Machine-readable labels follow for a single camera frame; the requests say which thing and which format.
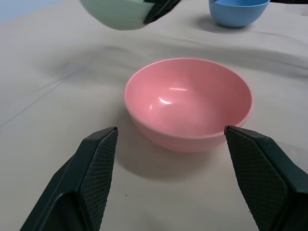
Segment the table surface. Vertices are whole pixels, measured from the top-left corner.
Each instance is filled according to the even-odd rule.
[[[205,0],[184,0],[137,31],[115,31],[66,0],[0,25],[0,230],[18,230],[52,175],[89,134],[119,129],[104,231],[257,231],[226,144],[175,154],[132,124],[123,89],[171,57],[240,73],[256,102],[245,128],[272,137],[308,172],[308,17],[271,3],[248,28],[215,25]]]

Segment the bowl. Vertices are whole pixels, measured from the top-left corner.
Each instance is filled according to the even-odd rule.
[[[177,152],[208,151],[225,141],[226,125],[251,115],[252,91],[218,63],[175,58],[144,67],[127,82],[124,101],[140,132]]]
[[[270,0],[209,0],[212,17],[226,27],[243,27],[257,20]]]

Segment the blue bowl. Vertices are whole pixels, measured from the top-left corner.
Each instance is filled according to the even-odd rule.
[[[270,0],[209,0],[212,17],[226,27],[243,27],[257,20]]]

